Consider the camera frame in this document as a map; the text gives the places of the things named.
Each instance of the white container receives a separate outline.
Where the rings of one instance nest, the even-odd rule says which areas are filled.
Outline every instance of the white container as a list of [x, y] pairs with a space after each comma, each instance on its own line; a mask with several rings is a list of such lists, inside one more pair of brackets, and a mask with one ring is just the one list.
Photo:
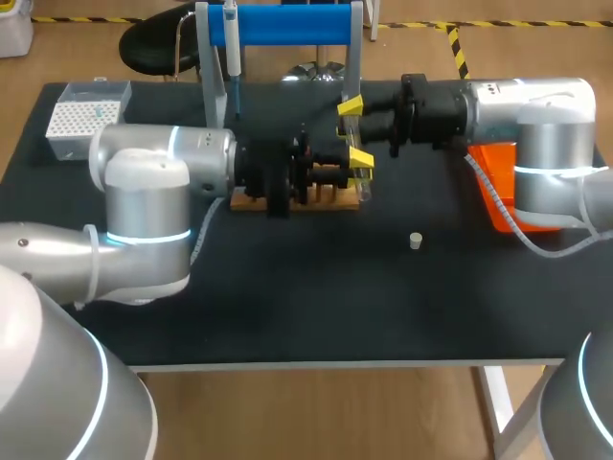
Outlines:
[[33, 0], [15, 0], [12, 10], [0, 12], [0, 58], [24, 56], [30, 51], [34, 27]]

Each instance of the chair seat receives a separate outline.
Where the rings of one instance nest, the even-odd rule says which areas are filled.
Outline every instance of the chair seat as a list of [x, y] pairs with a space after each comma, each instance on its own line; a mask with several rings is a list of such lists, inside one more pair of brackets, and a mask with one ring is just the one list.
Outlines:
[[[209, 3], [222, 2], [212, 0]], [[124, 64], [141, 74], [173, 75], [176, 28], [179, 20], [193, 11], [195, 3], [188, 3], [130, 27], [119, 42]], [[184, 72], [199, 62], [195, 17], [183, 24], [180, 46], [179, 70]]]

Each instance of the white perforated box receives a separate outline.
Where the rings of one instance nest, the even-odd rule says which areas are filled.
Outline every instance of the white perforated box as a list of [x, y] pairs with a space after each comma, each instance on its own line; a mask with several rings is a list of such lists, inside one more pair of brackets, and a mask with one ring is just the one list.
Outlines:
[[91, 137], [106, 125], [117, 124], [121, 107], [119, 102], [57, 103], [47, 137]]
[[46, 137], [59, 160], [85, 160], [92, 137], [123, 122], [131, 96], [129, 81], [69, 83], [54, 107]]

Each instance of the wooden floor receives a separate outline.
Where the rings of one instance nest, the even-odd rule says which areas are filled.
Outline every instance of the wooden floor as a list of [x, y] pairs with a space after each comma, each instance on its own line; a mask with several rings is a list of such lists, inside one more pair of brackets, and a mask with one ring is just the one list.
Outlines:
[[[171, 0], [36, 0], [34, 14], [147, 17], [173, 5]], [[611, 18], [610, 0], [382, 0], [381, 11], [383, 22]], [[126, 27], [36, 25], [27, 57], [0, 59], [0, 175], [44, 83], [99, 76], [147, 79], [118, 57]], [[598, 98], [599, 144], [613, 160], [613, 30], [462, 29], [460, 39], [474, 78], [589, 80]], [[342, 60], [342, 50], [331, 53]], [[312, 60], [313, 50], [254, 48], [247, 59], [250, 80], [274, 81], [296, 63]], [[407, 72], [457, 78], [445, 34], [383, 30], [377, 43], [365, 43], [365, 79], [396, 80]], [[539, 372], [537, 367], [506, 369], [514, 405]], [[164, 374], [148, 375], [147, 384], [160, 417], [157, 460], [490, 458], [466, 368]], [[538, 444], [524, 455], [540, 458]]]

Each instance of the black chair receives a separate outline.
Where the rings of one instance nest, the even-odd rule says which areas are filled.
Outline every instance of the black chair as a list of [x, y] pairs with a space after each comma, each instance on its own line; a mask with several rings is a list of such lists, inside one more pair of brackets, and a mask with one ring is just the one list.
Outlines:
[[[347, 4], [351, 0], [281, 0], [282, 5]], [[317, 46], [315, 60], [298, 64], [284, 75], [283, 81], [339, 81], [345, 76], [345, 66], [328, 60], [328, 46]]]
[[[221, 0], [209, 0], [210, 4], [222, 4]], [[195, 2], [156, 14], [125, 31], [119, 42], [122, 61], [130, 69], [141, 74], [168, 76], [175, 74], [175, 42], [179, 21], [195, 12]], [[225, 53], [219, 52], [223, 78], [228, 80]], [[195, 17], [185, 19], [181, 28], [179, 72], [196, 67], [199, 70], [198, 40]]]

